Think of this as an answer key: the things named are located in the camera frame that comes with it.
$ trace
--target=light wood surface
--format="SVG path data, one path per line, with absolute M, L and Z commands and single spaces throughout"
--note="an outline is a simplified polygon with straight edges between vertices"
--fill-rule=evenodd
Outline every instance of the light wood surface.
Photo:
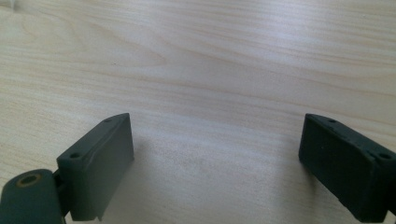
M 395 27 L 393 0 L 1 6 L 0 187 L 127 112 L 102 223 L 359 223 L 299 163 L 301 130 L 317 113 L 396 149 Z

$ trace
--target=black plastic part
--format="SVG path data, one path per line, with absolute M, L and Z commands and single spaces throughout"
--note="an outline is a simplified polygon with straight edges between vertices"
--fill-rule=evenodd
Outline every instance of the black plastic part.
M 305 115 L 300 161 L 361 222 L 396 210 L 396 154 L 318 115 Z
M 103 120 L 58 159 L 60 183 L 70 189 L 73 220 L 101 219 L 134 158 L 129 114 Z
M 9 180 L 3 188 L 0 223 L 64 224 L 52 172 L 33 170 Z

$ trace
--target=table surface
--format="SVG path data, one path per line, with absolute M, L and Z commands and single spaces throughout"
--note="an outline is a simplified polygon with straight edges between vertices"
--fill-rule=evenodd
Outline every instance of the table surface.
M 130 113 L 135 161 L 102 223 L 359 223 L 298 149 L 305 113 L 396 149 L 395 12 L 393 0 L 3 4 L 0 187 L 55 171 L 96 123 Z

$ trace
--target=screw hole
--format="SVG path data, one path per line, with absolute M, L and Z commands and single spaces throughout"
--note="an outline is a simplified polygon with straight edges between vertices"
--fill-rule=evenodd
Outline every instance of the screw hole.
M 385 160 L 390 160 L 391 159 L 391 156 L 388 155 L 388 154 L 385 154 L 385 153 L 380 153 L 379 157 L 381 157 L 382 159 L 385 159 Z
M 70 158 L 71 158 L 71 159 L 76 159 L 76 158 L 78 158 L 78 157 L 79 157 L 79 154 L 78 154 L 77 152 L 75 152 L 75 153 L 73 153 L 73 154 L 70 155 Z
M 19 188 L 29 187 L 35 184 L 36 182 L 38 182 L 40 178 L 41 178 L 40 174 L 26 175 L 18 180 L 17 186 Z

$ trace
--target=wooden table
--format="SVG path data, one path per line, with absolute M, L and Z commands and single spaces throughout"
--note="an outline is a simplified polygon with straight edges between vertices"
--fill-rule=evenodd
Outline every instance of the wooden table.
M 395 15 L 393 0 L 1 6 L 0 187 L 127 112 L 135 161 L 102 223 L 359 223 L 299 163 L 301 131 L 316 113 L 396 149 Z

